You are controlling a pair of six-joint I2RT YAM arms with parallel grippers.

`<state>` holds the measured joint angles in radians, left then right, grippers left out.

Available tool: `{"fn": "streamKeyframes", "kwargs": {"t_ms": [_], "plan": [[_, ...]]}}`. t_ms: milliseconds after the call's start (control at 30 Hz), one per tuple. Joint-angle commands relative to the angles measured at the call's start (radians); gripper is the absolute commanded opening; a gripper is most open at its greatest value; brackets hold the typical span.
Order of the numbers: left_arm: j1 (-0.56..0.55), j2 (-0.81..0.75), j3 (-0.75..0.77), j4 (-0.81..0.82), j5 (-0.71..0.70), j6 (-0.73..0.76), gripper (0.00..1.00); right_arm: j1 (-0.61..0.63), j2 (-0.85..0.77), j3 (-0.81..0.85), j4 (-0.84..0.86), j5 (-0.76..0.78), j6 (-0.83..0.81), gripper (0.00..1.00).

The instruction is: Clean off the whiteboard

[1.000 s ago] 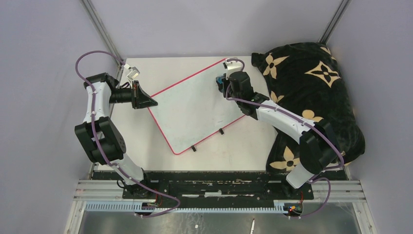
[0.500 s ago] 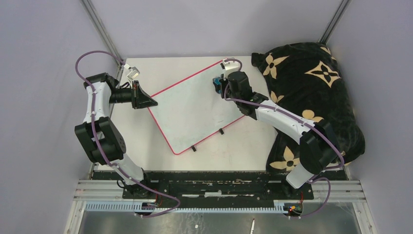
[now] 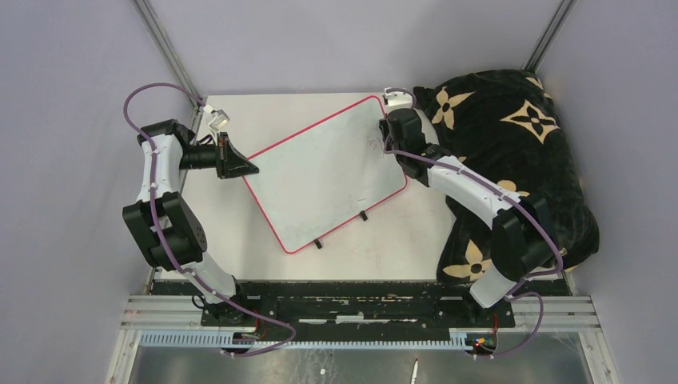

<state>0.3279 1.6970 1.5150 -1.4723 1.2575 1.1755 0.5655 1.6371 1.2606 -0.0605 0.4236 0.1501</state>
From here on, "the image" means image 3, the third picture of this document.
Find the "red framed whiteboard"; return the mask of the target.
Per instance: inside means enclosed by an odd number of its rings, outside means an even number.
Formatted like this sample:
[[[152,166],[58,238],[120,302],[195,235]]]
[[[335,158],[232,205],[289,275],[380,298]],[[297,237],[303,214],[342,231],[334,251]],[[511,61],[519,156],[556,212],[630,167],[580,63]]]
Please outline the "red framed whiteboard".
[[[380,97],[366,96],[249,157],[244,178],[278,244],[297,253],[408,185],[384,152]]]

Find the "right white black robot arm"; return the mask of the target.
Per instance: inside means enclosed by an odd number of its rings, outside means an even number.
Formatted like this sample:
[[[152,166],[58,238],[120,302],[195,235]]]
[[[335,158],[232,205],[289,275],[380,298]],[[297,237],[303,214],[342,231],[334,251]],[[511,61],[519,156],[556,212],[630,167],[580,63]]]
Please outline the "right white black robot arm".
[[[546,201],[522,196],[479,175],[446,149],[427,142],[413,108],[389,111],[380,122],[385,153],[394,155],[405,175],[460,203],[490,230],[490,264],[469,289],[462,315],[482,326],[494,305],[515,292],[536,268],[554,260],[562,266]]]

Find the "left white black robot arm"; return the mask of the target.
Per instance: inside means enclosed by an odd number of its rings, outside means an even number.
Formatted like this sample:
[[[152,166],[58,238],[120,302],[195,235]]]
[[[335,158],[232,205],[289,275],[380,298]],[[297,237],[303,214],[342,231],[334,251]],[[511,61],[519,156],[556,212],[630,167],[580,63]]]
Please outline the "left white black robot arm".
[[[260,170],[234,148],[227,133],[218,134],[212,144],[194,144],[194,137],[174,119],[141,128],[142,188],[136,202],[124,207],[122,217],[150,266],[178,272],[207,303],[222,303],[223,318],[239,326],[249,320],[251,303],[238,296],[237,279],[209,255],[205,230],[181,195],[181,173],[214,169],[220,179],[231,179]]]

